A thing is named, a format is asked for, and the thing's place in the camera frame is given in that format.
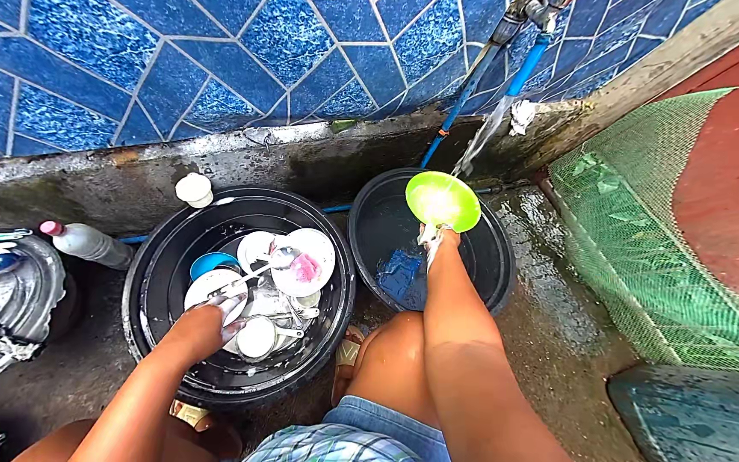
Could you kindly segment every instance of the black plastic basin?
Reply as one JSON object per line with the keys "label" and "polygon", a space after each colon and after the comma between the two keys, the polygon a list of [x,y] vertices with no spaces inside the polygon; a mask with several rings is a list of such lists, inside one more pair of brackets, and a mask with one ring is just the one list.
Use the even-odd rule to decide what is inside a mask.
{"label": "black plastic basin", "polygon": [[[349,239],[355,265],[361,278],[391,309],[423,311],[426,295],[395,300],[376,280],[378,268],[389,260],[395,249],[422,252],[416,243],[420,223],[406,205],[405,189],[410,178],[423,169],[395,169],[369,181],[358,193],[350,209]],[[493,315],[507,303],[515,279],[515,254],[498,217],[480,202],[478,224],[461,235],[459,248],[467,273],[478,295]],[[415,286],[426,290],[425,266],[416,276]]]}
{"label": "black plastic basin", "polygon": [[136,254],[121,302],[125,337],[136,361],[150,352],[184,311],[190,265],[202,254],[235,255],[241,238],[256,230],[287,234],[316,228],[333,240],[337,262],[322,289],[321,315],[304,339],[258,364],[221,350],[190,369],[178,398],[219,410],[275,399],[312,378],[343,337],[356,285],[350,249],[317,206],[299,195],[263,187],[232,187],[215,193],[216,199],[223,197],[236,199],[226,205],[179,211],[159,225]]}

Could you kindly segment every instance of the wet concrete floor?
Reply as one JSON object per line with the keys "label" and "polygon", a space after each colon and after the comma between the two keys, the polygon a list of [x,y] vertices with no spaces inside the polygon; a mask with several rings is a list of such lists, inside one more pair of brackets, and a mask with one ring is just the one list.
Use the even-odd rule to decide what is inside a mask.
{"label": "wet concrete floor", "polygon": [[[637,362],[606,310],[563,256],[564,229],[533,187],[488,197],[515,247],[517,284],[495,318],[520,388],[575,461],[641,457],[614,412],[605,381]],[[345,215],[334,216],[339,225]],[[121,332],[124,275],[67,261],[80,286],[81,321],[34,362],[0,374],[0,432],[5,460],[55,427],[95,418],[135,362]],[[369,332],[393,313],[360,284],[353,323]],[[329,409],[334,362],[286,400],[228,418],[245,450],[289,424],[317,424]]]}

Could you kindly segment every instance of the pink sponge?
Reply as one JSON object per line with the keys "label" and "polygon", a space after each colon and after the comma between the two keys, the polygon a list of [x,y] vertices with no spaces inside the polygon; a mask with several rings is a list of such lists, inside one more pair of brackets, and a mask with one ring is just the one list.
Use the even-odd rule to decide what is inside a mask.
{"label": "pink sponge", "polygon": [[290,270],[295,272],[296,280],[304,284],[309,283],[321,275],[321,265],[306,253],[299,255],[293,260]]}

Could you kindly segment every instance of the green net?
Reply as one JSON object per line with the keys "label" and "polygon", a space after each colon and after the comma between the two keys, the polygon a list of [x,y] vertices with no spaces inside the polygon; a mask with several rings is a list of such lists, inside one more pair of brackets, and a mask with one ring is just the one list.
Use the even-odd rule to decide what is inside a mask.
{"label": "green net", "polygon": [[647,104],[549,166],[568,256],[654,362],[739,372],[739,296],[700,263],[672,214],[689,152],[730,91]]}

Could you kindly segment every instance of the soapy hand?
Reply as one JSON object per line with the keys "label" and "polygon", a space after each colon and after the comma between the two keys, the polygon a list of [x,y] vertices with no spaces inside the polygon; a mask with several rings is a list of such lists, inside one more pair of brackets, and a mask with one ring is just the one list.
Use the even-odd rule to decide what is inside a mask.
{"label": "soapy hand", "polygon": [[244,297],[228,299],[218,295],[205,303],[191,307],[182,314],[156,349],[166,349],[174,359],[193,365],[221,349],[241,331],[246,320],[240,319],[222,326],[228,314]]}

